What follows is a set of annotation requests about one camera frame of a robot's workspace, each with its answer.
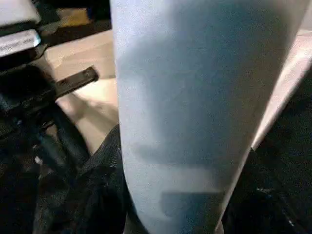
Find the beige surface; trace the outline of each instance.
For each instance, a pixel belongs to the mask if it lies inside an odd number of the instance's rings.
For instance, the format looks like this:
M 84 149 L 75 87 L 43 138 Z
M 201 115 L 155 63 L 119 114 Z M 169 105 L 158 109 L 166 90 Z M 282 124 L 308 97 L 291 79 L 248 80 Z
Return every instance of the beige surface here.
M 99 72 L 98 82 L 58 100 L 94 152 L 118 123 L 112 32 L 52 47 L 45 55 L 58 80 L 89 66 Z
M 256 148 L 277 115 L 284 108 L 311 63 L 312 33 L 300 31 L 259 126 L 253 147 Z M 118 123 L 117 89 L 112 31 L 50 48 L 46 58 L 54 68 L 55 78 L 62 79 L 94 65 L 100 80 L 58 101 L 77 123 L 92 152 Z

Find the black fabric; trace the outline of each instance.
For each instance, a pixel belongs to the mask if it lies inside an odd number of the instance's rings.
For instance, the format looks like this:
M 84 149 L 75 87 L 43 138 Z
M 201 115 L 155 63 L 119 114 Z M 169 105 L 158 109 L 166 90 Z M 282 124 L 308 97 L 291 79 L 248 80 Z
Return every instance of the black fabric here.
M 312 70 L 257 149 L 312 233 Z
M 53 184 L 53 188 L 48 189 L 48 184 Z M 121 234 L 127 190 L 119 127 L 108 134 L 79 170 L 73 187 L 68 187 L 56 174 L 48 173 L 41 177 L 39 189 L 35 234 Z

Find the white object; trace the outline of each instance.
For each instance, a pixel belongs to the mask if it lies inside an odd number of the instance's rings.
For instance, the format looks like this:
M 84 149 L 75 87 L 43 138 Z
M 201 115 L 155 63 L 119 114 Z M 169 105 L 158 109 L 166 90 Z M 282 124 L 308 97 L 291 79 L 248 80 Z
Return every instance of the white object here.
M 0 37 L 0 58 L 39 45 L 41 38 L 34 29 Z
M 40 22 L 40 15 L 30 0 L 0 0 L 0 27 L 28 21 Z

